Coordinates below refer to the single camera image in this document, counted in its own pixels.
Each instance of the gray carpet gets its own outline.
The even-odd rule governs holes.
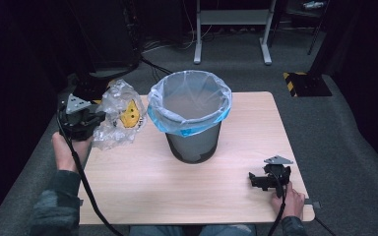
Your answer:
[[[204,42],[202,63],[193,64],[194,44],[188,49],[165,46],[144,53],[153,63],[170,71],[203,70],[215,73],[233,91],[270,91],[310,197],[323,206],[316,215],[337,235],[378,235],[378,155],[359,134],[347,102],[333,80],[324,76],[333,96],[291,97],[283,72],[306,72],[312,65],[322,36],[312,55],[308,33],[281,30],[270,49],[273,64],[265,66],[257,33],[216,36]],[[123,77],[139,94],[155,83],[146,64]],[[72,88],[60,93],[64,98]],[[24,235],[38,195],[54,169],[48,125],[24,171],[0,207],[0,235]],[[267,235],[271,224],[258,224],[258,235]],[[330,235],[316,220],[306,222],[309,235]],[[127,226],[118,226],[127,234]],[[81,226],[81,235],[111,235],[104,226]],[[278,230],[275,235],[282,235]]]

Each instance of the jeans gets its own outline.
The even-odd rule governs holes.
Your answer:
[[[131,226],[130,236],[184,236],[179,226]],[[254,224],[207,225],[199,236],[256,236]]]

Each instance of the sleeve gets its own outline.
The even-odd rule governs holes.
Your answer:
[[[295,216],[287,216],[282,220],[283,236],[307,236],[302,221]]]
[[[78,235],[79,174],[58,170],[32,209],[30,235]]]

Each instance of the hand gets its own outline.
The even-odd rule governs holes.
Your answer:
[[[282,198],[279,199],[276,193],[273,193],[271,203],[275,213],[279,213],[279,210],[281,209]],[[291,182],[287,184],[286,199],[284,203],[285,206],[282,214],[282,219],[287,216],[296,216],[302,219],[303,206],[305,204],[305,195],[297,193],[294,189],[292,189]]]
[[[85,163],[85,160],[88,157],[89,146],[92,140],[93,137],[90,137],[86,141],[72,142],[73,149],[78,153],[82,165]],[[69,170],[78,173],[72,152],[70,151],[69,146],[67,146],[63,136],[56,132],[53,134],[51,141],[53,142],[57,169]]]

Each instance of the gray trash can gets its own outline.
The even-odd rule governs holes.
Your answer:
[[[149,116],[176,158],[200,163],[214,154],[232,101],[222,79],[204,71],[177,72],[154,85],[148,100]]]

